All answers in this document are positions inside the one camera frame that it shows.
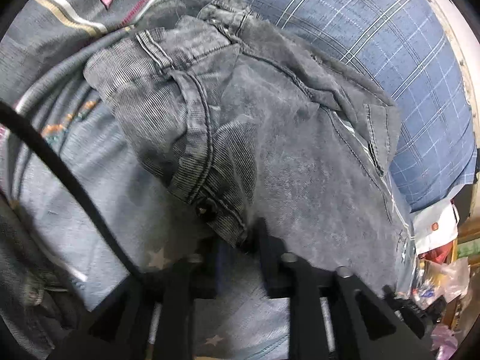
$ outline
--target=plastic bag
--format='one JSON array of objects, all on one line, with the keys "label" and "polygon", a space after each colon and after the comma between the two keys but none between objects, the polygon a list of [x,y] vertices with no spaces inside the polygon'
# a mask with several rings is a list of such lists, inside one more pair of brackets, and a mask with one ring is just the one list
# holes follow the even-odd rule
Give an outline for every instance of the plastic bag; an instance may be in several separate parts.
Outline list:
[{"label": "plastic bag", "polygon": [[412,298],[421,309],[426,309],[443,295],[447,302],[464,297],[469,289],[470,267],[467,258],[451,264],[437,264],[420,260],[416,271]]},{"label": "plastic bag", "polygon": [[453,332],[443,324],[438,324],[431,332],[431,349],[439,350],[435,360],[448,360],[455,353],[458,347],[458,341],[453,336]]}]

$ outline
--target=jacket pocket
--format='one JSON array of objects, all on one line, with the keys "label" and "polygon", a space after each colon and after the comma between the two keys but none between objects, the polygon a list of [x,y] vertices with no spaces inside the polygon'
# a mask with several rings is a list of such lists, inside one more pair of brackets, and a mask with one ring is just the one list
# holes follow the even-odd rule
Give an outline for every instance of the jacket pocket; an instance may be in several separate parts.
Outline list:
[{"label": "jacket pocket", "polygon": [[368,149],[380,176],[388,172],[398,142],[400,118],[395,107],[364,104],[369,132]]}]

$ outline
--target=black metal frame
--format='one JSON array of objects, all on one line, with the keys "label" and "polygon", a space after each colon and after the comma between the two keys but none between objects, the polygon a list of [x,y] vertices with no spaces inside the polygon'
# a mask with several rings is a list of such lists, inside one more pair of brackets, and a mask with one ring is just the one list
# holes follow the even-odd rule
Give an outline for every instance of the black metal frame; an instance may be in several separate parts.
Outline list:
[{"label": "black metal frame", "polygon": [[[428,312],[412,308],[408,301],[385,302],[345,267],[335,272],[312,267],[269,235],[263,219],[252,231],[267,295],[290,299],[290,360],[330,358],[321,297],[328,299],[338,360],[434,358]],[[48,359],[143,360],[154,303],[160,302],[152,359],[192,360],[194,299],[216,295],[220,242],[218,237],[201,241],[195,254],[146,274],[145,286],[132,277],[125,279]]]}]

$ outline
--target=metal button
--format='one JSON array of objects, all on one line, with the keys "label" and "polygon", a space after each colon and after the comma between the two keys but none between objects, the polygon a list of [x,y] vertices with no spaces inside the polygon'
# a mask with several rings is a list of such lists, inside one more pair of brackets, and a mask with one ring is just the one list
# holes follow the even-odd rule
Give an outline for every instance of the metal button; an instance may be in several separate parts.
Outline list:
[{"label": "metal button", "polygon": [[217,204],[211,198],[201,198],[196,206],[197,216],[204,222],[212,222],[218,214]]},{"label": "metal button", "polygon": [[284,263],[287,263],[287,264],[294,263],[297,261],[297,256],[290,252],[282,254],[280,258]]},{"label": "metal button", "polygon": [[337,274],[341,278],[349,278],[350,276],[353,275],[353,272],[349,268],[347,268],[346,266],[339,266],[337,268]]}]

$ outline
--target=plaid fabric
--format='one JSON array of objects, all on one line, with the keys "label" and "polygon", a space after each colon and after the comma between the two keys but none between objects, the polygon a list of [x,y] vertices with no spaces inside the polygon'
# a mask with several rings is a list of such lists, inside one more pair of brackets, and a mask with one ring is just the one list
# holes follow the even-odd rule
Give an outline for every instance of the plaid fabric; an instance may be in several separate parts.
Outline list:
[{"label": "plaid fabric", "polygon": [[397,102],[403,123],[390,171],[413,210],[473,181],[471,109],[450,43],[426,0],[247,1]]}]

